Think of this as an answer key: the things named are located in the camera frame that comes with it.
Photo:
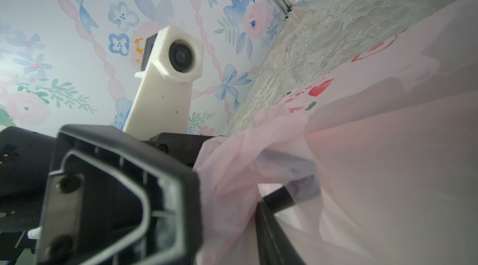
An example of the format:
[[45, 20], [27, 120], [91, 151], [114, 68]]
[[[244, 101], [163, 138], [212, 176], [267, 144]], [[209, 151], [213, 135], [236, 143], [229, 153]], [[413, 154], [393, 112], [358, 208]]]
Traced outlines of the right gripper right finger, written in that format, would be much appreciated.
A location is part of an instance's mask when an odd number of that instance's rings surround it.
[[305, 264], [265, 202], [256, 206], [255, 226], [260, 265]]

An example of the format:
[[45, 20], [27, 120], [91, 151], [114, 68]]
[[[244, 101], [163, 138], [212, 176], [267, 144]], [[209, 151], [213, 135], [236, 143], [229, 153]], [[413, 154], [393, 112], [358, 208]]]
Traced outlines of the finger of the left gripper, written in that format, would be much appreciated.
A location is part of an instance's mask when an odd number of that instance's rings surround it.
[[263, 198], [262, 210], [272, 214], [311, 200], [321, 193], [321, 187], [315, 175], [288, 182]]

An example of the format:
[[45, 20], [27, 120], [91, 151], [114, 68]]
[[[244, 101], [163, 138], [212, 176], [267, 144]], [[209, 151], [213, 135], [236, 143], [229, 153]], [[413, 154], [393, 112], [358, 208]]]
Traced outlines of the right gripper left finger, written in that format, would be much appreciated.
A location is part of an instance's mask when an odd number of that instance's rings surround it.
[[111, 126], [56, 139], [39, 265], [191, 265], [202, 244], [198, 175]]

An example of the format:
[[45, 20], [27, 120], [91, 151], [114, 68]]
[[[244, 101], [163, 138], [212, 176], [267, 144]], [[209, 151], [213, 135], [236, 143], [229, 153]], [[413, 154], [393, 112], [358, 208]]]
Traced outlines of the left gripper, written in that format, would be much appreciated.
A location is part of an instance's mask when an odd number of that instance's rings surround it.
[[153, 136], [147, 143], [164, 154], [177, 159], [187, 166], [193, 166], [202, 145], [213, 136], [161, 133]]

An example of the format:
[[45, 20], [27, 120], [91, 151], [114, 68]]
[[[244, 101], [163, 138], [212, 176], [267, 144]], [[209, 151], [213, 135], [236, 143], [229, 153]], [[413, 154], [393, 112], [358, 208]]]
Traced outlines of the pink plastic bag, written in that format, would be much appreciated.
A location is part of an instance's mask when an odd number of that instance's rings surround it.
[[258, 262], [261, 184], [308, 265], [478, 262], [478, 0], [458, 0], [206, 141], [200, 265]]

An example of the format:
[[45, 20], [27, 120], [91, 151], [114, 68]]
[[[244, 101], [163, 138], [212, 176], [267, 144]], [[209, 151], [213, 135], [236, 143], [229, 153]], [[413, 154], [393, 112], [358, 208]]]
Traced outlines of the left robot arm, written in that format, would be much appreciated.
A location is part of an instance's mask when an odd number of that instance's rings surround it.
[[205, 244], [193, 171], [207, 138], [66, 125], [1, 132], [1, 231], [40, 227], [39, 265], [192, 265]]

